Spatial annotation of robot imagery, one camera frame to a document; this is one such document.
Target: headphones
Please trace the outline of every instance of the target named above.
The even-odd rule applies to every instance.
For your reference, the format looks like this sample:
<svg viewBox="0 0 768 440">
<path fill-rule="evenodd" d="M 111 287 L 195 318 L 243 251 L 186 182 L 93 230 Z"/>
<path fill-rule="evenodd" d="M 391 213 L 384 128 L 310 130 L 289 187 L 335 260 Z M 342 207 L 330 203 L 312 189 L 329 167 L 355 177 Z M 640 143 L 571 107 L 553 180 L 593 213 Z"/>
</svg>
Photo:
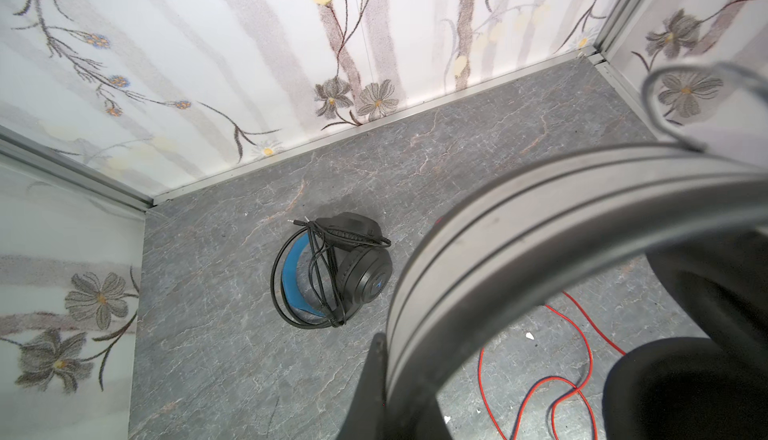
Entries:
<svg viewBox="0 0 768 440">
<path fill-rule="evenodd" d="M 373 301 L 381 293 L 392 276 L 392 258 L 385 250 L 392 242 L 382 235 L 377 222 L 351 212 L 306 222 L 292 220 L 292 223 L 302 228 L 283 243 L 270 275 L 275 309 L 283 320 L 300 329 L 344 325 L 363 304 Z M 289 246 L 280 274 L 283 311 L 277 301 L 275 274 Z M 307 276 L 317 308 L 308 303 L 298 284 L 299 258 L 307 246 L 312 253 Z M 336 249 L 347 252 L 341 265 L 336 258 Z M 330 291 L 323 285 L 321 265 L 330 277 Z M 324 317 L 324 320 L 311 322 L 302 318 L 298 311 Z"/>
</svg>

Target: gray marble floor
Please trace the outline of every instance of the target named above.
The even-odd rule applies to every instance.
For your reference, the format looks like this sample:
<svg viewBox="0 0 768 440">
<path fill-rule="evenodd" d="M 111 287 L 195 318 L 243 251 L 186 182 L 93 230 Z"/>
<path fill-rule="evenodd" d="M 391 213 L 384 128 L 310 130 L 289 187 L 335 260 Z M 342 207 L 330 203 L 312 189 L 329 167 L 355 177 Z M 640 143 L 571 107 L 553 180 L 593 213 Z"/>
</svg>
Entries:
<svg viewBox="0 0 768 440">
<path fill-rule="evenodd" d="M 571 61 L 167 202 L 148 217 L 130 437 L 334 438 L 374 332 L 384 330 L 395 282 L 340 329 L 297 330 L 275 313 L 268 278 L 287 220 L 353 211 L 392 239 L 395 278 L 430 226 L 474 189 L 516 166 L 600 144 L 651 140 L 588 61 Z M 625 349 L 700 335 L 644 259 L 573 288 Z M 581 326 L 564 297 L 552 299 Z M 599 414 L 617 360 L 587 328 L 595 351 L 585 393 Z M 530 332 L 534 340 L 527 339 Z M 532 311 L 489 343 L 484 383 L 508 432 L 538 378 L 576 381 L 587 353 L 572 327 Z M 493 438 L 471 358 L 439 401 L 456 438 Z M 529 404 L 520 438 L 549 438 L 552 386 Z M 586 409 L 558 410 L 564 437 L 590 438 Z"/>
</svg>

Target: ear cup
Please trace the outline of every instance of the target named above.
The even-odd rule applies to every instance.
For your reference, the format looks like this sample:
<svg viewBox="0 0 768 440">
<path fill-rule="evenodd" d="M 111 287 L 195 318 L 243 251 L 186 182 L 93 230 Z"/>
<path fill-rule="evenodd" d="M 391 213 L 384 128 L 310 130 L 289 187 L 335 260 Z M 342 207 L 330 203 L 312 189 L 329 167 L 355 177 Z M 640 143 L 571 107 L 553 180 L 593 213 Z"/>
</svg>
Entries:
<svg viewBox="0 0 768 440">
<path fill-rule="evenodd" d="M 375 299 L 392 276 L 392 258 L 383 248 L 358 246 L 341 263 L 336 285 L 342 294 L 346 318 Z"/>
<path fill-rule="evenodd" d="M 646 343 L 610 369 L 603 388 L 608 440 L 765 438 L 768 379 L 710 339 Z"/>
<path fill-rule="evenodd" d="M 357 245 L 344 239 L 370 241 L 371 236 L 382 237 L 379 224 L 367 216 L 344 212 L 331 218 L 319 218 L 317 224 L 335 236 L 326 236 L 326 241 L 336 248 L 352 251 Z"/>
<path fill-rule="evenodd" d="M 768 376 L 768 238 L 721 234 L 647 256 L 667 292 L 711 339 Z"/>
</svg>

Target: branch pattern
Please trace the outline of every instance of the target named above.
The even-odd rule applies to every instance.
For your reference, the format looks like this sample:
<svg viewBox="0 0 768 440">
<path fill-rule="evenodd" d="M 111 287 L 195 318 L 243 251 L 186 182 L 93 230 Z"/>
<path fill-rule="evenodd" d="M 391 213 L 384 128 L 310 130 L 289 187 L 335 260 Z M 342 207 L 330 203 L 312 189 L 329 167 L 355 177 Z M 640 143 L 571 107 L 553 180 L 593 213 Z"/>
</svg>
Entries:
<svg viewBox="0 0 768 440">
<path fill-rule="evenodd" d="M 696 46 L 703 38 L 699 37 L 702 24 L 714 19 L 723 13 L 728 7 L 734 4 L 752 2 L 753 0 L 732 0 L 715 13 L 699 20 L 692 14 L 687 14 L 683 8 L 664 20 L 664 30 L 660 33 L 648 32 L 645 36 L 645 52 L 647 57 L 639 51 L 631 51 L 643 65 L 643 68 L 650 72 L 654 68 L 654 62 L 658 55 L 664 52 L 664 56 L 673 60 L 680 56 L 685 49 L 687 54 L 696 54 Z M 667 74 L 662 78 L 664 88 L 658 93 L 658 101 L 662 105 L 669 106 L 663 117 L 666 121 L 682 125 L 681 122 L 668 118 L 671 114 L 677 114 L 681 119 L 687 119 L 697 116 L 701 113 L 699 106 L 700 100 L 711 100 L 715 98 L 724 86 L 724 82 L 715 76 L 704 73 L 697 74 Z"/>
<path fill-rule="evenodd" d="M 316 110 L 318 117 L 324 117 L 328 120 L 334 120 L 326 124 L 326 128 L 330 128 L 335 125 L 351 125 L 359 127 L 362 125 L 360 121 L 362 116 L 368 116 L 368 121 L 378 120 L 381 117 L 387 116 L 393 113 L 397 109 L 399 100 L 391 98 L 394 94 L 394 86 L 391 85 L 390 80 L 384 80 L 380 84 L 373 82 L 368 84 L 362 92 L 360 92 L 360 103 L 362 106 L 358 109 L 357 115 L 354 111 L 354 102 L 347 97 L 347 94 L 351 91 L 352 87 L 350 82 L 352 80 L 344 80 L 340 77 L 341 72 L 341 56 L 342 52 L 350 41 L 352 36 L 357 32 L 362 17 L 365 14 L 370 0 L 360 0 L 358 7 L 357 19 L 350 22 L 350 0 L 344 1 L 344 20 L 343 26 L 340 19 L 340 15 L 337 14 L 336 9 L 333 7 L 333 0 L 313 0 L 320 5 L 321 9 L 327 9 L 333 18 L 333 23 L 339 32 L 338 46 L 332 46 L 333 53 L 336 57 L 336 74 L 323 82 L 322 84 L 315 85 L 315 101 L 322 102 L 320 108 Z M 341 109 L 347 109 L 346 117 L 341 112 Z"/>
<path fill-rule="evenodd" d="M 596 15 L 596 14 L 594 14 L 594 6 L 597 3 L 598 3 L 598 0 L 593 0 L 592 1 L 592 4 L 589 5 L 587 10 L 585 10 L 584 13 L 581 14 L 581 17 L 578 18 L 578 20 L 576 21 L 576 24 L 571 29 L 571 32 L 568 34 L 568 36 L 565 38 L 565 40 L 563 40 L 563 43 L 558 47 L 557 50 L 555 50 L 555 52 L 560 51 L 560 49 L 562 47 L 564 47 L 565 44 L 569 40 L 571 40 L 571 37 L 574 36 L 574 34 L 576 33 L 576 30 L 578 29 L 579 25 L 581 25 L 581 31 L 584 32 L 584 30 L 587 28 L 587 21 L 588 20 L 590 20 L 590 19 L 593 19 L 593 20 L 603 20 L 603 19 L 605 19 L 607 17 L 607 15 Z"/>
<path fill-rule="evenodd" d="M 59 3 L 59 0 L 50 1 L 61 16 L 70 22 L 74 22 L 72 17 L 64 12 L 62 6 Z M 182 99 L 162 101 L 149 98 L 148 96 L 136 90 L 131 90 L 130 80 L 125 76 L 120 74 L 106 74 L 104 72 L 106 66 L 101 61 L 93 60 L 87 55 L 81 54 L 76 48 L 73 48 L 70 43 L 63 40 L 61 35 L 68 35 L 69 37 L 79 42 L 91 45 L 91 47 L 96 48 L 97 50 L 109 50 L 111 47 L 109 38 L 99 33 L 85 32 L 76 28 L 66 28 L 53 24 L 49 16 L 47 16 L 46 12 L 44 11 L 43 0 L 24 0 L 24 6 L 18 12 L 15 12 L 14 15 L 30 18 L 32 20 L 31 24 L 24 27 L 14 28 L 14 30 L 29 30 L 33 28 L 39 30 L 44 36 L 45 46 L 51 53 L 51 57 L 61 58 L 69 62 L 72 66 L 72 69 L 80 77 L 81 80 L 95 85 L 94 92 L 96 93 L 96 96 L 101 101 L 103 101 L 105 113 L 113 117 L 120 117 L 124 114 L 124 109 L 120 105 L 119 98 L 126 98 L 128 100 L 136 101 L 139 103 L 149 102 L 165 107 L 176 108 L 178 110 L 187 110 L 188 108 L 192 107 L 192 102 L 190 100 Z M 254 144 L 254 142 L 248 139 L 246 135 L 265 135 L 278 131 L 270 130 L 265 132 L 248 133 L 245 132 L 239 125 L 237 125 L 226 115 L 222 114 L 218 110 L 216 110 L 216 112 L 224 116 L 234 126 L 235 145 L 239 154 L 238 163 L 242 161 L 244 153 L 243 145 L 240 142 L 240 139 L 245 139 L 249 143 Z M 134 141 L 145 140 L 130 140 L 129 142 L 112 145 L 107 147 L 105 150 L 114 147 L 125 146 L 126 144 Z M 71 156 L 80 155 L 77 153 L 68 153 L 65 151 L 59 151 L 59 153 Z"/>
<path fill-rule="evenodd" d="M 134 278 L 134 268 L 129 267 L 130 283 L 136 293 L 125 291 L 125 280 L 114 272 L 110 272 L 104 282 L 92 272 L 72 276 L 72 284 L 76 290 L 69 292 L 64 299 L 64 307 L 69 311 L 72 320 L 82 322 L 96 319 L 100 330 L 109 328 L 112 316 L 125 318 L 128 315 L 128 304 L 123 298 L 139 298 L 139 287 Z M 72 394 L 78 390 L 78 381 L 91 376 L 92 360 L 101 357 L 98 371 L 98 382 L 104 391 L 104 370 L 114 346 L 120 341 L 136 320 L 138 311 L 119 329 L 103 336 L 92 337 L 93 342 L 108 342 L 109 345 L 99 353 L 86 358 L 79 358 L 80 352 L 87 342 L 86 332 L 76 333 L 62 340 L 62 328 L 51 323 L 46 330 L 29 342 L 21 343 L 7 337 L 0 340 L 20 349 L 19 367 L 22 370 L 16 379 L 16 385 L 23 388 L 37 387 L 39 390 L 48 388 L 53 377 L 59 377 L 64 386 L 64 393 Z M 58 316 L 50 315 L 52 320 Z"/>
</svg>

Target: floral wallpaper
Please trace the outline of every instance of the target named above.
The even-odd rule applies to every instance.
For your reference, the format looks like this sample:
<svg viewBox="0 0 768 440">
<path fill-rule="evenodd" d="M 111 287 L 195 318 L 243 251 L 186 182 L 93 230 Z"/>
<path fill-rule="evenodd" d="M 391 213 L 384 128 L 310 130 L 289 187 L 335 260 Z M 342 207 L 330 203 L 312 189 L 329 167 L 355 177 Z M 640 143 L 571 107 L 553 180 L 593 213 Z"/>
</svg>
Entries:
<svg viewBox="0 0 768 440">
<path fill-rule="evenodd" d="M 144 219 L 0 162 L 3 438 L 126 438 Z"/>
<path fill-rule="evenodd" d="M 2 0 L 0 124 L 148 195 L 591 44 L 616 0 Z"/>
<path fill-rule="evenodd" d="M 607 58 L 639 90 L 649 71 L 684 58 L 734 61 L 768 76 L 767 45 L 768 0 L 647 0 Z M 749 117 L 737 90 L 715 75 L 667 74 L 657 101 L 684 130 L 703 122 L 729 130 Z M 754 107 L 764 124 L 764 108 Z"/>
</svg>

